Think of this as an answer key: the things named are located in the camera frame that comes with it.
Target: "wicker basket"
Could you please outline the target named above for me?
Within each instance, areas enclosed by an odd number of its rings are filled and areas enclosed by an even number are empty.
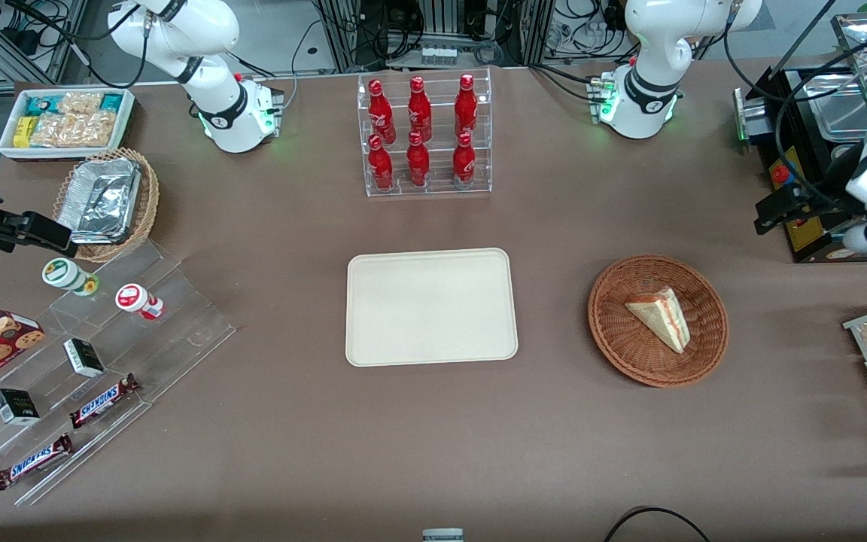
[[[661,342],[624,303],[636,293],[671,287],[684,311],[691,342],[678,354]],[[595,342],[617,370],[647,385],[694,384],[718,367],[729,344],[729,317],[715,288],[683,262],[642,254],[613,262],[588,299]]]
[[[79,260],[94,261],[96,263],[105,263],[111,260],[116,254],[125,251],[137,243],[141,243],[142,240],[147,238],[149,230],[152,230],[152,223],[156,220],[156,206],[159,203],[159,182],[156,179],[156,172],[152,171],[152,167],[149,166],[147,159],[138,152],[130,150],[130,148],[117,148],[116,151],[102,152],[102,154],[94,155],[94,157],[86,158],[86,160],[99,162],[114,158],[130,158],[142,167],[140,192],[138,192],[138,196],[135,198],[132,230],[126,240],[117,245],[79,245],[79,252],[75,256]],[[52,206],[53,220],[59,218],[59,210],[62,210],[62,203],[65,202],[65,192],[68,190],[71,180],[72,172],[69,172],[69,175],[65,176],[62,188],[59,189],[59,196],[56,198],[55,205]]]

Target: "small bottle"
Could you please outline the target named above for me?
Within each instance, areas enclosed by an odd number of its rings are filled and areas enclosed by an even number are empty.
[[[99,289],[99,277],[83,271],[66,257],[49,260],[42,268],[42,281],[46,285],[70,291],[78,296],[93,295]]]
[[[454,102],[454,131],[461,137],[464,131],[473,132],[477,127],[477,95],[474,93],[474,76],[461,75],[461,91]]]
[[[434,137],[434,114],[430,110],[430,97],[424,90],[424,78],[410,78],[410,102],[406,106],[410,116],[410,129],[423,137],[424,143]]]
[[[410,182],[417,188],[427,186],[430,180],[430,152],[424,138],[417,130],[410,133],[410,148],[406,150],[406,162],[410,165]]]
[[[457,148],[454,149],[454,186],[458,190],[467,190],[474,184],[474,160],[477,154],[470,146],[472,137],[465,131],[457,137]]]
[[[370,171],[376,189],[381,192],[393,190],[393,162],[390,160],[390,154],[383,148],[383,141],[379,135],[370,134],[367,144],[370,145],[367,161],[370,162]]]
[[[393,108],[390,100],[383,96],[383,85],[379,80],[372,79],[368,83],[370,89],[370,123],[374,133],[383,138],[383,143],[392,145],[397,140],[397,130],[393,127]]]
[[[124,285],[116,293],[116,306],[125,312],[135,312],[147,320],[155,320],[163,315],[163,300],[141,285]]]

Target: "coca-cola bottle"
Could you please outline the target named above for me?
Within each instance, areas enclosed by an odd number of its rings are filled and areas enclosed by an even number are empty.
[[[383,141],[379,135],[370,134],[367,144],[370,145],[367,161],[370,162],[376,189],[381,192],[393,190],[393,162],[390,161],[389,152],[383,148]]]
[[[390,100],[383,96],[383,85],[372,79],[367,88],[370,90],[370,123],[374,133],[383,138],[383,143],[392,145],[397,140],[397,130],[393,127],[393,108]]]
[[[464,130],[473,132],[477,127],[477,95],[474,93],[474,76],[461,75],[461,91],[454,102],[454,131],[461,137]]]
[[[418,131],[424,142],[430,141],[434,137],[434,115],[430,112],[430,97],[424,90],[423,77],[410,78],[410,102],[406,110],[410,114],[410,129]]]
[[[457,137],[457,148],[454,149],[454,186],[458,190],[466,190],[474,184],[474,160],[477,154],[470,146],[470,132],[464,131]]]
[[[410,148],[406,150],[406,162],[410,165],[410,182],[417,188],[427,186],[430,179],[430,152],[418,130],[410,133]]]

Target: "table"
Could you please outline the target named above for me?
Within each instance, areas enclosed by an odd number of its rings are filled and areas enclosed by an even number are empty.
[[[587,541],[639,504],[713,539],[867,538],[867,374],[840,326],[867,313],[867,264],[795,265],[780,230],[754,234],[767,181],[734,143],[729,66],[693,66],[647,141],[526,69],[493,77],[494,192],[412,202],[364,195],[354,77],[301,81],[282,137],[242,155],[179,86],[135,87],[152,237],[242,329],[39,504],[0,495],[0,539]],[[69,167],[3,159],[7,209],[49,212]],[[347,363],[352,257],[475,247],[510,254],[512,360]],[[588,330],[598,273],[648,251],[705,274],[732,323],[692,387],[629,380]],[[58,296],[49,257],[0,253],[0,308]],[[626,539],[691,539],[635,522]]]

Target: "cake slice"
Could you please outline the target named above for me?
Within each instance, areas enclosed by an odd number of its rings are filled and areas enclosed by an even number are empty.
[[[628,311],[633,312],[637,319],[644,322],[654,335],[663,340],[678,354],[684,353],[691,334],[688,323],[684,321],[681,304],[671,288],[655,293],[639,293],[631,296],[627,303]]]

